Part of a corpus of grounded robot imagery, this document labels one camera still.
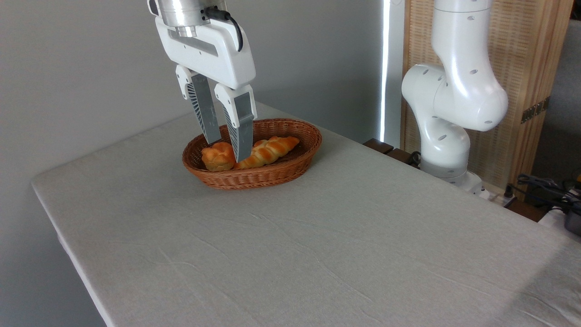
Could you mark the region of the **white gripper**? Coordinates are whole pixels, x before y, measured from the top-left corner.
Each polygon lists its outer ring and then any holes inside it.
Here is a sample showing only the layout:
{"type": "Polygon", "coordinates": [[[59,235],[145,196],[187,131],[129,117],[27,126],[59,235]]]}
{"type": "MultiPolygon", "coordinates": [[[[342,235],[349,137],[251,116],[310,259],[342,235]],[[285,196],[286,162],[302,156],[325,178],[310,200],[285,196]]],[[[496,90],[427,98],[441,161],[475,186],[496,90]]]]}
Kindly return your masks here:
{"type": "Polygon", "coordinates": [[[245,33],[238,51],[238,33],[229,21],[210,20],[198,25],[195,37],[179,36],[160,17],[154,21],[168,58],[178,64],[176,77],[182,96],[191,102],[206,142],[212,144],[221,138],[209,77],[218,82],[214,91],[224,110],[235,159],[248,158],[257,110],[248,85],[256,77],[256,69],[245,33]]]}

